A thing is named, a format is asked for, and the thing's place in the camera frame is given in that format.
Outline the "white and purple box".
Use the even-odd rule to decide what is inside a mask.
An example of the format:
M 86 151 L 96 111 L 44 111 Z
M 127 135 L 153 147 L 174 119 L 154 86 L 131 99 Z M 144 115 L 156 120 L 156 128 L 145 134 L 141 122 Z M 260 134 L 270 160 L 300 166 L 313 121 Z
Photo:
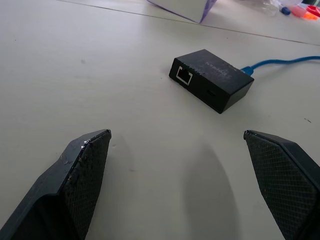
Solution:
M 147 0 L 195 23 L 201 23 L 217 0 Z

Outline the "black network adapter box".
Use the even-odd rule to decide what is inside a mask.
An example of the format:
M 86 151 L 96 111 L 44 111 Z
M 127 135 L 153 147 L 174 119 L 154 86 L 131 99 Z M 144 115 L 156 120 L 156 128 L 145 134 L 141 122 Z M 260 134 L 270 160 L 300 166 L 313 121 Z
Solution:
M 206 49 L 176 57 L 169 77 L 219 114 L 242 99 L 254 82 Z

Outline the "pink plastic piece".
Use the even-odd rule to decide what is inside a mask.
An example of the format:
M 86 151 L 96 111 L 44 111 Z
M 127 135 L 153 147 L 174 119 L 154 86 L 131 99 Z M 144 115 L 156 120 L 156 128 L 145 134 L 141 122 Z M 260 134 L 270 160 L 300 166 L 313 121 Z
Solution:
M 307 12 L 307 10 L 299 5 L 289 6 L 288 7 L 291 14 L 298 18 L 303 18 Z

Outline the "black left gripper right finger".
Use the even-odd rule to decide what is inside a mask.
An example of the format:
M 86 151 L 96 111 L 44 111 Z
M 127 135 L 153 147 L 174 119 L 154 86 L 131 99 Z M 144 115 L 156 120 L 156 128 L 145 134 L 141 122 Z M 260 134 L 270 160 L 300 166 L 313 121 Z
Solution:
M 243 134 L 260 193 L 285 240 L 320 240 L 320 166 L 295 142 Z

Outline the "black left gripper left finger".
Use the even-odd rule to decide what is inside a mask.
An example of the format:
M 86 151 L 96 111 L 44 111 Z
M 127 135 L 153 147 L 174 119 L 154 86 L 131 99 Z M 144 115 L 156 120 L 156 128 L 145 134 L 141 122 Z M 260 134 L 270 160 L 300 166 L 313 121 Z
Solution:
M 102 129 L 72 140 L 0 229 L 0 240 L 85 240 L 111 137 Z

